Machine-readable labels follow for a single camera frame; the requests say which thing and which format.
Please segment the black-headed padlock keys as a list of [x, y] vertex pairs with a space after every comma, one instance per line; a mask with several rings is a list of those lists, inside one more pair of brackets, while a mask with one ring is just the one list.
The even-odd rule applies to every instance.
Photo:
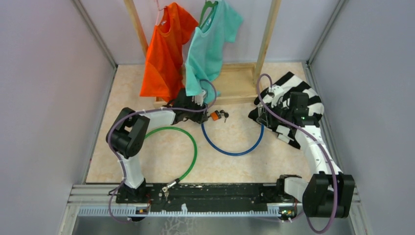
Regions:
[[222, 117], [224, 118], [224, 123], [226, 123], [227, 118], [229, 117], [229, 114], [227, 112], [225, 112], [224, 110], [220, 111], [220, 114], [222, 115]]

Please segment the blue cable lock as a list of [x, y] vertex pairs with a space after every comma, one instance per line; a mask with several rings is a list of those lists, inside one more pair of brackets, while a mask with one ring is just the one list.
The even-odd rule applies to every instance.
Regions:
[[208, 145], [227, 156], [244, 156], [256, 150], [265, 134], [264, 125], [249, 126], [244, 123], [219, 124], [206, 122], [201, 125]]

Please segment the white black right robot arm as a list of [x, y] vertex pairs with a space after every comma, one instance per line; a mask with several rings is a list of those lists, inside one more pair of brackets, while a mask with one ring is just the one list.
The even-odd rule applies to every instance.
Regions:
[[257, 99], [256, 121], [296, 144], [312, 172], [308, 182], [298, 176], [284, 176], [283, 184], [276, 187], [278, 200], [288, 202], [294, 197], [302, 202], [308, 217], [348, 217], [355, 181], [334, 163], [322, 138], [314, 110], [314, 105], [321, 107], [321, 103], [306, 92], [284, 94], [277, 88]]

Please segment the orange black padlock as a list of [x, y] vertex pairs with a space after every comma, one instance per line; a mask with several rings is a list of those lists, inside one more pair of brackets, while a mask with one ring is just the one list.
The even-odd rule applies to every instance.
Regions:
[[221, 113], [217, 110], [210, 113], [209, 117], [212, 118], [213, 121], [217, 121], [222, 118]]

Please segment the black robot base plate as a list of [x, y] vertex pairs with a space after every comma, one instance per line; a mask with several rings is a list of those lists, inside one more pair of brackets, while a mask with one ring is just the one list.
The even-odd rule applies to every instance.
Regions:
[[266, 206], [286, 205], [299, 213], [297, 199], [283, 192], [277, 183], [240, 183], [240, 184], [206, 184], [179, 183], [170, 188], [166, 184], [145, 184], [146, 194], [139, 198], [128, 194], [121, 188], [115, 192], [118, 204], [144, 204], [160, 212], [178, 211], [186, 204], [192, 212], [247, 212], [249, 210], [265, 211]]

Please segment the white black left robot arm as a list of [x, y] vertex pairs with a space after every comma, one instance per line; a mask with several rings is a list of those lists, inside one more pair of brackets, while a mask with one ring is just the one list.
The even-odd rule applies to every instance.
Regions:
[[138, 153], [149, 129], [155, 130], [191, 120], [203, 123], [207, 120], [208, 104], [200, 95], [187, 96], [184, 89], [178, 96], [158, 109], [135, 111], [123, 108], [107, 133], [106, 142], [118, 158], [123, 173], [121, 189], [134, 202], [142, 202], [147, 195], [146, 181], [142, 173]]

